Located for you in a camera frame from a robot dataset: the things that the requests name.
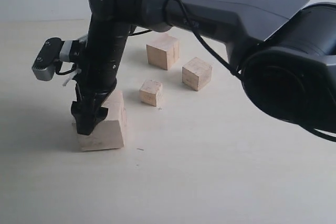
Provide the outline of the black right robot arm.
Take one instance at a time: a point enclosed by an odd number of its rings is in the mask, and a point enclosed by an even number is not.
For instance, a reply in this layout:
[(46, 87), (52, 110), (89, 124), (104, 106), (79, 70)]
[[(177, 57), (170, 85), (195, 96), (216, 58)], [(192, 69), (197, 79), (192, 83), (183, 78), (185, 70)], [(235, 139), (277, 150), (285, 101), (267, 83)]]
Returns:
[(91, 21), (77, 61), (71, 106), (77, 132), (92, 133), (108, 110), (136, 27), (191, 31), (239, 79), (267, 115), (335, 141), (335, 3), (309, 0), (89, 0)]

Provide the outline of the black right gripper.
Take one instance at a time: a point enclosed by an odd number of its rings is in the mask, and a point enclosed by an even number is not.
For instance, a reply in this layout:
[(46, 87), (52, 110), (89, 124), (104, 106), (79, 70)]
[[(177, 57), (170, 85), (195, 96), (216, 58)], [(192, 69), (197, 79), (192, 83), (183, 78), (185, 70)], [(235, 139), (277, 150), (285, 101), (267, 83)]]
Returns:
[(71, 114), (80, 135), (90, 135), (104, 121), (108, 108), (100, 107), (117, 85), (117, 72), (131, 25), (91, 18), (86, 47), (77, 79), (80, 102), (73, 101)]

